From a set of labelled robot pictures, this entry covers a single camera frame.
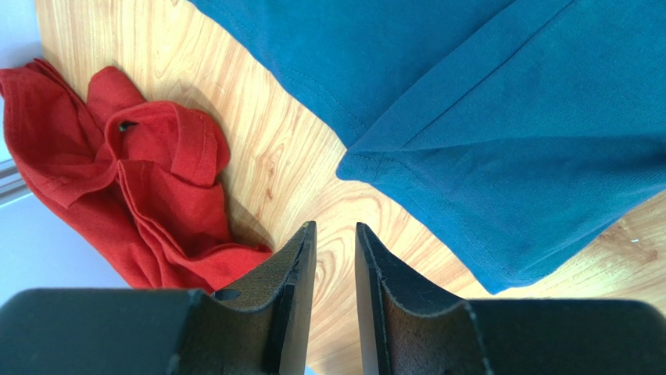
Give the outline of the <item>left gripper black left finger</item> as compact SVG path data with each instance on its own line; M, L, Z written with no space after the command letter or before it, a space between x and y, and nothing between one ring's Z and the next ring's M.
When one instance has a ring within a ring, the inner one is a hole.
M1 308L4 374L303 374L317 226L213 293L22 291Z

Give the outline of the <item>teal blue t shirt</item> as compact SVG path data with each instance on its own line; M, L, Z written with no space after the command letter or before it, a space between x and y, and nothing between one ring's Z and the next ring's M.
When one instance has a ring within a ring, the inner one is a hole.
M488 292L665 189L662 1L197 1Z

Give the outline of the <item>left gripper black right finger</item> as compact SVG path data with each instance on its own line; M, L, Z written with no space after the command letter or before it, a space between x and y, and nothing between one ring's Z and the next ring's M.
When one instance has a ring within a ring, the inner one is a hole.
M365 374L662 374L665 318L644 302L465 299L356 226Z

